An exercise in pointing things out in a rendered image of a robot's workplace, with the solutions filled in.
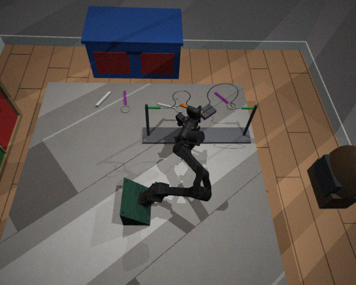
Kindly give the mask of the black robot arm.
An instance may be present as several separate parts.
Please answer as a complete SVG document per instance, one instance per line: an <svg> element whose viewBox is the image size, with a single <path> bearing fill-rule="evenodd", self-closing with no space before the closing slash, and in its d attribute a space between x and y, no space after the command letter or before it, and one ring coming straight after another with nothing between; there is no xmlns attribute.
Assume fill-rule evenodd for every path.
<svg viewBox="0 0 356 285"><path fill-rule="evenodd" d="M177 125L183 126L188 118L188 116L185 117L179 112L176 115ZM205 139L204 132L182 128L174 139L176 143L173 146L173 153L182 158L196 173L193 186L190 188L169 187L170 184L155 182L145 192L139 193L138 203L146 208L154 202L162 202L163 198L169 195L191 197L202 201L209 201L211 198L209 172L192 156L191 152L195 145L200 146L203 143ZM201 186L201 181L203 181L204 187Z"/></svg>

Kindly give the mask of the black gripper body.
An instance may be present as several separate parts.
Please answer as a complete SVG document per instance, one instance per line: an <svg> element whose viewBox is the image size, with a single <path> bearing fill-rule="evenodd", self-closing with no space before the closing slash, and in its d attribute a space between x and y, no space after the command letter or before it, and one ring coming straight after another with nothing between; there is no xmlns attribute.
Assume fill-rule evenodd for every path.
<svg viewBox="0 0 356 285"><path fill-rule="evenodd" d="M189 118L186 121L186 123L183 124L183 128L187 128L190 131L199 131L200 130L200 126L198 126L199 120L197 120L196 118L199 117L200 110L192 106L188 106L186 110L187 110L187 114L189 115Z"/></svg>

